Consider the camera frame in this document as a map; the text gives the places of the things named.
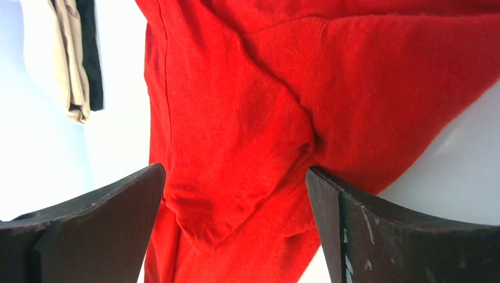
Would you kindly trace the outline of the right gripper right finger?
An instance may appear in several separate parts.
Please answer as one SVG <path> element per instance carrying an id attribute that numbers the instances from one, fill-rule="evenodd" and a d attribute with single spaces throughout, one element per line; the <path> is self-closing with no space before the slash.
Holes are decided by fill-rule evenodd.
<path id="1" fill-rule="evenodd" d="M 498 282 L 499 227 L 427 215 L 311 167 L 305 176 L 331 282 Z"/>

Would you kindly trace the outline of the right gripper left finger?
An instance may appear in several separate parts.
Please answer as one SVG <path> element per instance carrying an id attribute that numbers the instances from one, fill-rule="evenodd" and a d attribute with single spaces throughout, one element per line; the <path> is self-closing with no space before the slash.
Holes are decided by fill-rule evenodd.
<path id="1" fill-rule="evenodd" d="M 2 282 L 136 282 L 165 185 L 151 164 L 1 223 Z"/>

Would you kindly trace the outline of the red t shirt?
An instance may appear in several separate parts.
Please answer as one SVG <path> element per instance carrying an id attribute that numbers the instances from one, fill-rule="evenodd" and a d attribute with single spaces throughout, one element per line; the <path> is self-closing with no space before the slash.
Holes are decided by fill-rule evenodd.
<path id="1" fill-rule="evenodd" d="M 499 80 L 498 1 L 138 1 L 150 161 L 146 282 L 297 282 L 304 181 L 379 193 Z"/>

